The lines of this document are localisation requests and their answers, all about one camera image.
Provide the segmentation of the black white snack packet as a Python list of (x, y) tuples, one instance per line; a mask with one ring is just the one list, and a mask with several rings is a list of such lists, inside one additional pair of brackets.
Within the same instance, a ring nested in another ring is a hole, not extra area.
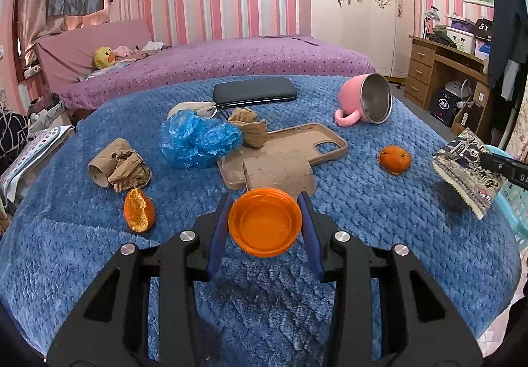
[(466, 128), (432, 159), (434, 170), (455, 189), (479, 220), (489, 211), (507, 181), (499, 173), (483, 168), (481, 154), (489, 154), (489, 149)]

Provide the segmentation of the small orange tangerine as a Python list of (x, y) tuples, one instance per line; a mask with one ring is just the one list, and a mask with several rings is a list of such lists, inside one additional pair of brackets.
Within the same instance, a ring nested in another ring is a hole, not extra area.
[(389, 145), (379, 152), (379, 165), (392, 175), (402, 174), (411, 163), (412, 155), (400, 146)]

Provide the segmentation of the orange peel piece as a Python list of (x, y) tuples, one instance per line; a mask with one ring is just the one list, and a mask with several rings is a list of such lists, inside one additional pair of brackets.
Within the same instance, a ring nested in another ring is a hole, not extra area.
[(123, 204), (123, 217), (134, 233), (145, 233), (153, 228), (156, 212), (151, 200), (139, 188), (132, 188)]

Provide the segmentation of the cardboard tube roll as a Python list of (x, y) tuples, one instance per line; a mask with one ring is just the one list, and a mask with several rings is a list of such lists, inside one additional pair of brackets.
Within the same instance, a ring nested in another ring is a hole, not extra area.
[(131, 145), (124, 138), (117, 138), (100, 151), (89, 163), (88, 173), (93, 182), (101, 188), (108, 188), (108, 178), (117, 168), (117, 158), (114, 153), (131, 149)]

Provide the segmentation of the orange plastic lid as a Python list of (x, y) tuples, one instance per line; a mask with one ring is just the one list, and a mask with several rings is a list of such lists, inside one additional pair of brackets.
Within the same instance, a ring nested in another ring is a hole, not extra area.
[(230, 209), (228, 228), (244, 252), (274, 257), (297, 240), (303, 224), (300, 206), (276, 188), (257, 188), (240, 196)]

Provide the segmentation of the brown cardboard piece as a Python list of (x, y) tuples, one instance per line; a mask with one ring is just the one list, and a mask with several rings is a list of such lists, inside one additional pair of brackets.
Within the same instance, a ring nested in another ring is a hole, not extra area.
[(248, 190), (276, 188), (294, 199), (302, 192), (313, 195), (316, 191), (312, 167), (298, 150), (245, 159), (243, 170)]

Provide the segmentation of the blue plastic bag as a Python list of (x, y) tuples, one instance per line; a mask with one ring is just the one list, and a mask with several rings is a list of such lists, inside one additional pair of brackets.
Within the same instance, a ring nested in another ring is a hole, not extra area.
[(237, 126), (182, 110), (160, 126), (160, 150), (176, 169), (206, 168), (243, 144)]

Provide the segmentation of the beige cloth pouch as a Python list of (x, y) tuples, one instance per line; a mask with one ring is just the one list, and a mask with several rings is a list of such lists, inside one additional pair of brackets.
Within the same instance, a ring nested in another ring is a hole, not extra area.
[(168, 113), (167, 119), (178, 114), (179, 111), (195, 111), (200, 118), (212, 119), (217, 114), (216, 104), (213, 102), (181, 102), (175, 105)]

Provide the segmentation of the small brown paper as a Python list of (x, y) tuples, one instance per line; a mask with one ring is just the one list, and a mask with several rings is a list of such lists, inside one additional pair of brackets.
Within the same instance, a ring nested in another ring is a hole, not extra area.
[(268, 141), (267, 122), (249, 108), (235, 108), (228, 122), (241, 130), (244, 145), (262, 148)]

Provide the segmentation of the dark hanging jacket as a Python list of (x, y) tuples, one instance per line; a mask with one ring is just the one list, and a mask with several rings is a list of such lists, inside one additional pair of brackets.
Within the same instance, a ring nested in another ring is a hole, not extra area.
[(517, 73), (527, 66), (526, 0), (494, 0), (488, 78), (492, 88), (501, 88), (510, 100)]

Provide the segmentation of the white storage box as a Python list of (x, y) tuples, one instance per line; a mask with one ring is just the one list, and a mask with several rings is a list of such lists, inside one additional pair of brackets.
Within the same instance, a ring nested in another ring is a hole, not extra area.
[(472, 33), (461, 29), (446, 27), (446, 34), (455, 43), (459, 51), (474, 55), (475, 37)]

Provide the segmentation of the wooden desk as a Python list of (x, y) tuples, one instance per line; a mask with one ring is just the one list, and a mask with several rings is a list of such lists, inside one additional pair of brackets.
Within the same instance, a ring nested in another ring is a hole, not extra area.
[(491, 130), (493, 97), (483, 61), (453, 47), (412, 37), (411, 60), (405, 83), (405, 98), (425, 111), (433, 104), (433, 95), (449, 81), (468, 81), (473, 93), (470, 100), (481, 108), (473, 132), (487, 141)]

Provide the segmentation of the pink steel mug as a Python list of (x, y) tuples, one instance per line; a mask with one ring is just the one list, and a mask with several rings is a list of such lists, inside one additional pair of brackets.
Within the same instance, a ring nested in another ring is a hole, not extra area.
[(350, 78), (337, 93), (338, 108), (334, 121), (350, 127), (359, 121), (382, 124), (392, 111), (392, 94), (388, 81), (380, 74), (369, 73)]

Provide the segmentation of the tan phone case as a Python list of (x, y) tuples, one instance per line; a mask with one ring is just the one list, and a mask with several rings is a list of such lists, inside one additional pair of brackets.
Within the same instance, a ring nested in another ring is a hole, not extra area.
[(348, 143), (336, 132), (320, 123), (307, 123), (268, 133), (262, 148), (241, 146), (217, 162), (225, 185), (231, 189), (244, 187), (243, 162), (271, 154), (298, 152), (311, 165), (343, 157)]

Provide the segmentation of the dotted cloth covered stand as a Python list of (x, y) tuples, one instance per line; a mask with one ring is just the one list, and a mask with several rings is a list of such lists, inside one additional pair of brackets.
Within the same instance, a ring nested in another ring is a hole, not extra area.
[(73, 133), (72, 125), (64, 125), (29, 136), (28, 143), (1, 175), (1, 202), (6, 212), (14, 214), (39, 173)]

